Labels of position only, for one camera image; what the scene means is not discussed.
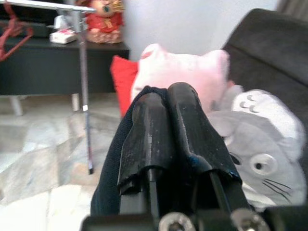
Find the pink pillow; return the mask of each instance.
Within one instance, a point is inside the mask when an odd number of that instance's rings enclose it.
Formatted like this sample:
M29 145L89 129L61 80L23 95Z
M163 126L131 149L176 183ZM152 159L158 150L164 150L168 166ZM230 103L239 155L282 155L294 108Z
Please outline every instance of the pink pillow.
M219 101L227 88L229 55L217 50L198 56L172 54L158 44L149 45L141 54L139 70L131 88L132 101L147 85L168 88L176 82L187 82L197 91L205 113L213 101Z

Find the plush toy whisker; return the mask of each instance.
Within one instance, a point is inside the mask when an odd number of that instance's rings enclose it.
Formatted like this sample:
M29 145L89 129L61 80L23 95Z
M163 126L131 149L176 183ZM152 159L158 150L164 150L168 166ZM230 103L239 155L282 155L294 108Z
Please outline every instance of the plush toy whisker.
M278 193L279 195L283 196L284 199L286 199L287 202L289 202L291 204L291 201L281 192L273 189L272 187L270 187L269 185L267 185L266 183L262 182L262 184L264 184L265 186L269 187L270 189L272 189L274 192Z
M285 190L283 190L282 188L278 187L277 185L274 185L274 184L272 184L272 183L270 183L270 182L267 182L267 181L264 181L264 182L266 182L267 184L269 184L269 185L275 187L276 189L279 189L279 190L282 191L283 193L288 194L289 196L291 196L290 193L288 193L287 191L285 191Z
M277 181L270 180L270 179L264 179L264 180L266 180L266 181L271 181L271 182L273 182L273 183L279 184L279 185L281 185L281 186L284 186L284 187L286 187L286 188L288 188L288 189L293 190L293 189L292 189L292 188L290 188L289 186L286 186L285 184L281 184L281 183L279 183L279 182L277 182Z

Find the white wall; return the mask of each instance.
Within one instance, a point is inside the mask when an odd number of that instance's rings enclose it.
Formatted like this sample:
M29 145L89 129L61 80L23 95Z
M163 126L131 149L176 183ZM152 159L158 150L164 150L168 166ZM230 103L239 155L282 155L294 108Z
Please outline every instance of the white wall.
M219 49L253 8L276 9L279 0L123 0L123 36L138 60L160 43L174 53L203 54Z

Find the red cushion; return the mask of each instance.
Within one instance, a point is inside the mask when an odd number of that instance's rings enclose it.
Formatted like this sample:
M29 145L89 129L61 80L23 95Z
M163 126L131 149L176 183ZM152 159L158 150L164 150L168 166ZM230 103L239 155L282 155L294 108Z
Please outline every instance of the red cushion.
M130 89L138 72L138 63L115 55L110 71L123 117L130 106Z

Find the lucky cat figurine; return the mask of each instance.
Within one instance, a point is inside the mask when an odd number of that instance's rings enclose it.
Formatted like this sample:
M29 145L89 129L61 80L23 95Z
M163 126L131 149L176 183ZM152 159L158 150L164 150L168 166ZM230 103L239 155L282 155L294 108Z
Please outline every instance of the lucky cat figurine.
M307 195L298 162L305 143L299 119L277 97L263 90L227 90L208 119L224 138L243 180L243 191L256 210L300 205Z
M78 5L96 9L87 14L87 40L95 43L119 43L122 41L120 27L123 25L121 0L81 0Z

